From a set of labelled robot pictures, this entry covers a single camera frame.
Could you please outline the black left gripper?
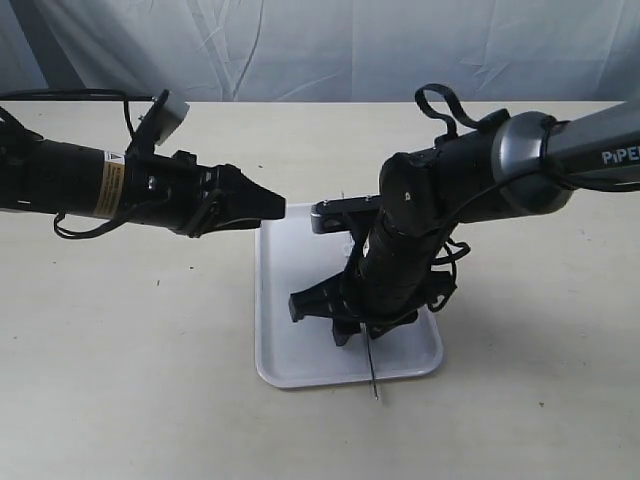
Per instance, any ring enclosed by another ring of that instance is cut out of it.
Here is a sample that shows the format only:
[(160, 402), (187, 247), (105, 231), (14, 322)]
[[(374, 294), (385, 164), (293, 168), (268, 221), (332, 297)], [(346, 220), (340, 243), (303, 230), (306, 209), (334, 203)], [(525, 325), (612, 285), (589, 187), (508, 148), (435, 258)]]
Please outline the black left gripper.
[(285, 216), (284, 197), (255, 183), (233, 165), (199, 165), (196, 156), (186, 151), (172, 157), (126, 155), (118, 214), (129, 213), (131, 223), (198, 238), (216, 211), (208, 200), (216, 188), (221, 192), (222, 206), (221, 214), (213, 217), (213, 232), (255, 230), (262, 220)]

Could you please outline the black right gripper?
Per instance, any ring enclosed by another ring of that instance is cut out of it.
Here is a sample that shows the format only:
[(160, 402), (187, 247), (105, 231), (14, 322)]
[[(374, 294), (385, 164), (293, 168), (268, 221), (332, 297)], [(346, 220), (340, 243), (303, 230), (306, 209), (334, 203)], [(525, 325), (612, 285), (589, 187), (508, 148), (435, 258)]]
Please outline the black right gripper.
[(354, 335), (364, 334), (368, 340), (375, 340), (380, 325), (398, 323), (455, 289), (454, 275), (444, 270), (405, 282), (389, 276), (342, 272), (292, 293), (288, 307), (294, 323), (307, 316), (332, 319), (334, 344), (343, 347)]

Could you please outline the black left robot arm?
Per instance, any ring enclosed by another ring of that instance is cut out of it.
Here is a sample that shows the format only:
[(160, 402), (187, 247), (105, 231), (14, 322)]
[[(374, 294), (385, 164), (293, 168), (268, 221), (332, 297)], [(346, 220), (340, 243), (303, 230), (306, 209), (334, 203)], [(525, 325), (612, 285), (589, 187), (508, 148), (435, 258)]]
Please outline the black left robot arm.
[(204, 166), (155, 153), (149, 133), (123, 154), (46, 139), (1, 113), (1, 207), (50, 214), (66, 240), (133, 223), (177, 235), (252, 230), (285, 216), (285, 199), (231, 164)]

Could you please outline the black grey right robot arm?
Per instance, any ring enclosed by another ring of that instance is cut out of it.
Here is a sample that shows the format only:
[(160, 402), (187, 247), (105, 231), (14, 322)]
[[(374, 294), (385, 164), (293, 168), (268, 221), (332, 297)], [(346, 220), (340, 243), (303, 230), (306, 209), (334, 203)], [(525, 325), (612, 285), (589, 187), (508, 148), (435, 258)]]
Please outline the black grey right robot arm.
[(470, 250), (457, 226), (547, 215), (577, 190), (639, 188), (635, 101), (574, 120), (503, 109), (472, 120), (453, 107), (444, 122), (432, 147), (384, 162), (376, 195), (312, 207), (315, 233), (346, 231), (354, 246), (341, 272), (291, 294), (293, 321), (329, 319), (340, 346), (360, 332), (378, 339), (451, 298)]

